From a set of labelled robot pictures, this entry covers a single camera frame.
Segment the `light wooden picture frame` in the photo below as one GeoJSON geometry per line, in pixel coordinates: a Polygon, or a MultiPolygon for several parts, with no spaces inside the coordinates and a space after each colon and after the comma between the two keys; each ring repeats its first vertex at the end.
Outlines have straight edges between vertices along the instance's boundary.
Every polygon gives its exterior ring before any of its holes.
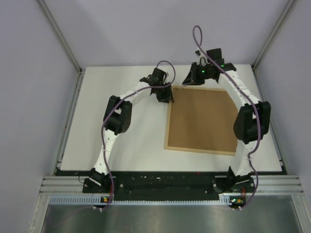
{"type": "Polygon", "coordinates": [[[164,148],[184,152],[235,156],[233,125],[238,110],[223,89],[172,87],[164,148]]]}

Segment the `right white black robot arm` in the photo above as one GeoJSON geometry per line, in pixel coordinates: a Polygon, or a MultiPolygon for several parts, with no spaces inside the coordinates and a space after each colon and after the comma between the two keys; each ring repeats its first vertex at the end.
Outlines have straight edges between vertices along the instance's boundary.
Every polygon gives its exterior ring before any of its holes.
{"type": "Polygon", "coordinates": [[[251,174],[256,170],[251,158],[269,131],[271,105],[267,101],[260,101],[250,92],[238,76],[236,67],[232,63],[225,63],[220,48],[205,53],[197,49],[195,53],[198,60],[191,64],[182,85],[203,85],[206,80],[213,79],[227,92],[238,110],[233,125],[238,140],[235,158],[225,178],[212,180],[213,190],[220,194],[253,189],[251,174]]]}

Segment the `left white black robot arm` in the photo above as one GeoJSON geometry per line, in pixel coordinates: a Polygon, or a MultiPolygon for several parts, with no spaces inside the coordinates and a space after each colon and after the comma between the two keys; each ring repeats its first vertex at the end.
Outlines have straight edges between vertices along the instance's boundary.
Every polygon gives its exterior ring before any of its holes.
{"type": "Polygon", "coordinates": [[[119,134],[125,133],[130,127],[133,107],[152,94],[159,102],[173,102],[172,82],[165,82],[167,76],[167,72],[156,67],[125,94],[109,98],[101,127],[102,148],[89,176],[99,192],[106,192],[110,188],[112,174],[109,157],[119,134]]]}

